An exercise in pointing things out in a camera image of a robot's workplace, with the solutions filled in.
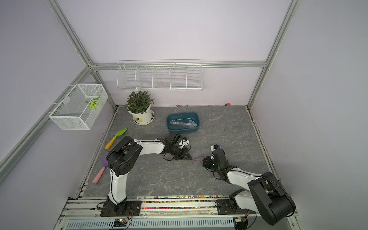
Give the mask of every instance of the white wire basket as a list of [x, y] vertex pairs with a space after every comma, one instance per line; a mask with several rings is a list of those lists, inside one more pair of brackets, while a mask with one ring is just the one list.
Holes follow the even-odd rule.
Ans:
[[90, 130], [107, 99], [101, 84], [76, 84], [49, 117], [63, 130]]
[[201, 62], [119, 63], [116, 77], [121, 91], [203, 90]]

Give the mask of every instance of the black cable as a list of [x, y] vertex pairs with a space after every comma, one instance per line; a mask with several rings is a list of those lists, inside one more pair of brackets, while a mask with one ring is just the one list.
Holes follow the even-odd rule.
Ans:
[[112, 199], [115, 201], [115, 203], [117, 203], [117, 201], [115, 200], [114, 196], [113, 196], [113, 175], [111, 176], [111, 183], [110, 183], [110, 191], [111, 191], [111, 197]]
[[[122, 150], [123, 148], [125, 148], [125, 147], [130, 147], [130, 146], [132, 146], [132, 145], [126, 145], [126, 146], [123, 146], [120, 150]], [[120, 154], [120, 156], [115, 160], [115, 162], [112, 164], [112, 166], [114, 166], [114, 164], [117, 162], [117, 160], [118, 159], [120, 159], [120, 157], [122, 157], [123, 155], [122, 154]]]
[[[245, 173], [245, 172], [242, 172], [242, 171], [236, 171], [236, 170], [230, 170], [229, 172], [231, 172], [231, 171], [233, 171], [233, 172], [240, 172], [240, 173], [244, 173], [244, 174], [247, 174], [248, 175], [248, 173]], [[290, 197], [290, 195], [289, 195], [289, 193], [287, 193], [287, 191], [285, 191], [285, 189], [283, 188], [283, 187], [281, 187], [280, 185], [278, 185], [275, 181], [273, 181], [273, 180], [271, 180], [271, 179], [269, 179], [269, 178], [267, 178], [267, 177], [265, 177], [265, 176], [262, 176], [262, 175], [260, 175], [260, 176], [255, 176], [255, 177], [262, 177], [262, 178], [264, 178], [264, 179], [266, 179], [266, 180], [269, 180], [269, 181], [271, 181], [271, 182], [273, 182], [275, 185], [277, 185], [279, 188], [281, 188], [289, 197]], [[290, 215], [288, 215], [288, 216], [286, 216], [286, 217], [290, 217], [290, 216], [292, 216], [293, 214], [295, 213], [295, 209], [293, 208], [293, 212], [290, 214]]]
[[[164, 158], [164, 156], [166, 156], [166, 153], [165, 153], [165, 155], [162, 156], [162, 159], [167, 160], [166, 158]], [[174, 160], [174, 158], [175, 158], [175, 156], [171, 160], [167, 160], [167, 161], [172, 161], [172, 160]]]
[[230, 171], [238, 172], [238, 171], [235, 171], [235, 170], [229, 170], [229, 171], [227, 171], [226, 169], [225, 170], [221, 170], [221, 171], [213, 171], [213, 170], [209, 170], [209, 169], [207, 169], [207, 170], [210, 171], [210, 172], [230, 172]]
[[124, 230], [127, 229], [130, 226], [130, 224], [133, 222], [134, 211], [131, 208], [128, 208], [128, 209], [131, 211], [130, 213], [132, 214], [132, 217], [130, 218], [130, 222], [129, 222], [128, 226], [126, 228], [124, 228]]
[[102, 208], [100, 208], [98, 205], [100, 205], [100, 204], [106, 204], [106, 203], [107, 203], [106, 201], [104, 201], [104, 202], [100, 202], [100, 203], [98, 203], [98, 204], [96, 205], [96, 207], [97, 207], [98, 209], [102, 210]]
[[189, 143], [187, 143], [186, 141], [184, 141], [187, 145], [189, 145], [189, 149], [187, 150], [188, 152], [189, 152], [189, 150], [192, 148], [192, 146], [189, 144]]
[[249, 227], [247, 227], [246, 229], [250, 228], [254, 224], [255, 220], [257, 219], [258, 212], [256, 212], [255, 214], [256, 214], [256, 216], [255, 216], [255, 219], [254, 219], [253, 223]]
[[216, 178], [216, 177], [215, 177], [215, 172], [214, 172], [214, 171], [212, 171], [212, 175], [213, 175], [213, 177], [214, 177], [216, 180], [221, 180], [221, 178]]

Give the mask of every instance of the wire mesh shelf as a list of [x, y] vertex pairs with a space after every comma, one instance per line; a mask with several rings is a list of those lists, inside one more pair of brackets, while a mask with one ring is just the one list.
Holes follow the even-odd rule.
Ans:
[[90, 130], [107, 99], [101, 84], [76, 84], [49, 118], [63, 130]]
[[201, 62], [192, 63], [119, 63], [116, 73], [121, 91], [202, 90]]

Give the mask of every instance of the green toy in basket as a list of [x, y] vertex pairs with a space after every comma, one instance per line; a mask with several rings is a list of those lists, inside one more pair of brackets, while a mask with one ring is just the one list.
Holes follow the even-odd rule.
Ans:
[[98, 98], [96, 98], [96, 99], [92, 100], [91, 102], [86, 101], [86, 102], [89, 104], [89, 108], [90, 108], [91, 110], [93, 110], [93, 109], [94, 109], [94, 107], [97, 105], [98, 99], [100, 99], [100, 97], [98, 97]]

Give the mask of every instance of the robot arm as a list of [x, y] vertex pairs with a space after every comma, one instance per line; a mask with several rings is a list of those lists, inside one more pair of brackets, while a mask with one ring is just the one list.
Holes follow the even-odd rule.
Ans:
[[243, 171], [229, 164], [220, 146], [214, 145], [211, 150], [212, 155], [203, 159], [203, 167], [212, 170], [213, 174], [217, 173], [217, 179], [239, 185], [252, 194], [248, 195], [245, 190], [232, 193], [228, 203], [224, 205], [233, 213], [250, 209], [259, 212], [268, 224], [274, 225], [295, 211], [294, 201], [272, 173], [255, 174]]
[[127, 210], [126, 184], [130, 170], [140, 155], [150, 153], [170, 153], [173, 160], [191, 160], [186, 145], [189, 140], [175, 132], [170, 132], [164, 140], [137, 140], [125, 136], [107, 155], [106, 159], [110, 169], [110, 192], [107, 203], [102, 208], [103, 213], [123, 215]]

